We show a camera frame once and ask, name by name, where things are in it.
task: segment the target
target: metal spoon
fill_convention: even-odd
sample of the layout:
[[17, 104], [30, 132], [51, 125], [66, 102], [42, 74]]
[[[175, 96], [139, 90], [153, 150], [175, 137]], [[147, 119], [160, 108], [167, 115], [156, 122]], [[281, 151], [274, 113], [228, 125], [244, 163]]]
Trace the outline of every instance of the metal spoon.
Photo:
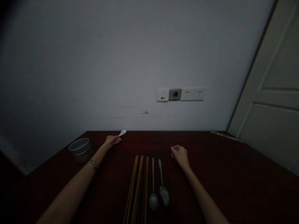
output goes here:
[[158, 197], [155, 195], [155, 187], [154, 187], [154, 158], [152, 159], [153, 162], [153, 193], [149, 198], [149, 206], [153, 211], [156, 211], [159, 205]]
[[162, 163], [161, 160], [159, 159], [159, 167], [160, 167], [160, 173], [161, 173], [161, 181], [162, 181], [162, 186], [160, 187], [160, 195], [163, 198], [163, 203], [164, 206], [167, 206], [169, 204], [169, 194], [166, 188], [163, 186], [163, 179], [162, 179]]

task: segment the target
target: ceramic spoon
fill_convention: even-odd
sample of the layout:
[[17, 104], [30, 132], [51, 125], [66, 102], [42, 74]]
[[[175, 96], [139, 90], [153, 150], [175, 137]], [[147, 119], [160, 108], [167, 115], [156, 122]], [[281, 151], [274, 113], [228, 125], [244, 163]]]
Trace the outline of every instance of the ceramic spoon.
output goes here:
[[149, 206], [151, 210], [156, 211], [159, 205], [158, 197], [155, 194], [155, 187], [154, 187], [154, 158], [152, 159], [153, 162], [153, 193], [149, 198]]
[[169, 204], [169, 194], [168, 191], [166, 190], [166, 188], [163, 185], [163, 178], [162, 178], [162, 163], [161, 160], [159, 159], [159, 167], [160, 167], [160, 173], [161, 173], [161, 182], [162, 182], [162, 186], [160, 187], [160, 195], [163, 198], [163, 203], [164, 206], [167, 206]]
[[126, 130], [122, 130], [121, 133], [119, 134], [119, 137], [124, 135], [127, 131]]

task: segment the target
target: silver bracelet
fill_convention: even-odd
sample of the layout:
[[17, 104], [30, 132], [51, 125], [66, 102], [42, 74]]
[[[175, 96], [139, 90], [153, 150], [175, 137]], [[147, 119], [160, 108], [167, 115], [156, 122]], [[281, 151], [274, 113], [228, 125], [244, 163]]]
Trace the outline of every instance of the silver bracelet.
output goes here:
[[94, 170], [96, 170], [96, 168], [97, 168], [97, 164], [96, 164], [96, 162], [93, 161], [93, 160], [89, 160], [89, 161], [87, 162], [87, 165], [89, 165], [89, 166], [91, 166], [92, 168], [94, 168]]

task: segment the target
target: door panel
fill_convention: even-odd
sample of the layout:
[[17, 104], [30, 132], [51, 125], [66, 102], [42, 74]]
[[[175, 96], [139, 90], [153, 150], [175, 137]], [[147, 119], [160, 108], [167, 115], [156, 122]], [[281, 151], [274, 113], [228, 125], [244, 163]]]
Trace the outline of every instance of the door panel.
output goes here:
[[299, 175], [299, 1], [279, 0], [228, 132]]

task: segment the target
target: wooden table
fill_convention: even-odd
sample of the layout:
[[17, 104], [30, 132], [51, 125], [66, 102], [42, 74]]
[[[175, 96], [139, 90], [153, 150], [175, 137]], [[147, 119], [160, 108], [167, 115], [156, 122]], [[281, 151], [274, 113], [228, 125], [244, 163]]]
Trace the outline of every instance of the wooden table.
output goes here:
[[[89, 138], [97, 149], [107, 135], [118, 133], [89, 131], [79, 138]], [[148, 207], [147, 223], [204, 223], [191, 186], [170, 156], [170, 146], [176, 144], [188, 150], [195, 175], [230, 223], [299, 223], [299, 178], [251, 147], [210, 132], [150, 131], [128, 131], [106, 154], [72, 223], [122, 223], [135, 155], [150, 158], [149, 195], [151, 158], [156, 161], [157, 190], [161, 159], [170, 195], [168, 207], [160, 203], [156, 212]], [[15, 185], [8, 194], [15, 222], [36, 222], [82, 166], [65, 147]]]

